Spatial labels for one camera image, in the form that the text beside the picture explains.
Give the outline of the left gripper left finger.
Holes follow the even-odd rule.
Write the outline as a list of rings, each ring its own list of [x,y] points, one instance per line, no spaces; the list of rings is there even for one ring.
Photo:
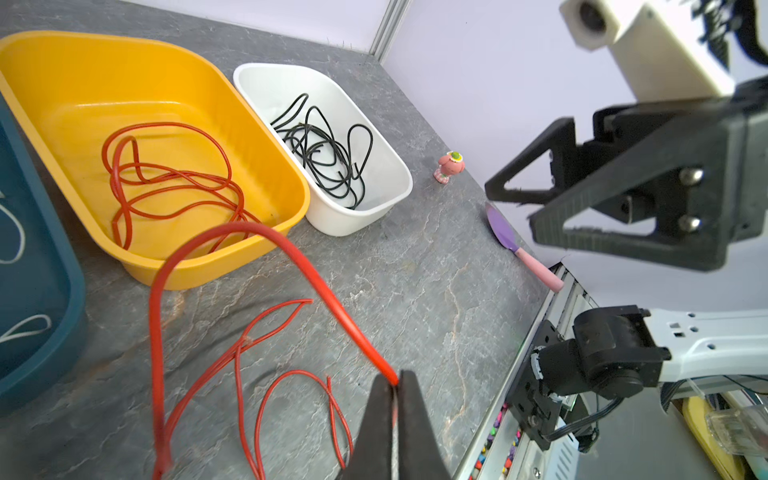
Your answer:
[[[384,375],[379,374],[371,385],[354,450],[337,478],[392,479],[394,423],[395,388]]]

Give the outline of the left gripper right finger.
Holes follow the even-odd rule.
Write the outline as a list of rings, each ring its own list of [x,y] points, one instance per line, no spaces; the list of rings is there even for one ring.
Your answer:
[[[400,480],[450,480],[416,373],[402,370],[397,386]]]

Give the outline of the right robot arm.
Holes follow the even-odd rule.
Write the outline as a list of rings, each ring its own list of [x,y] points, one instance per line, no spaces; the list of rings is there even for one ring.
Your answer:
[[[767,81],[726,99],[613,106],[593,138],[549,125],[485,185],[502,203],[533,204],[536,242],[683,269],[722,268],[730,245],[760,236],[767,213]],[[686,332],[680,313],[635,305],[580,314],[569,340],[547,336],[526,355],[508,401],[594,392],[625,399],[646,387],[746,374],[744,317],[728,334]]]

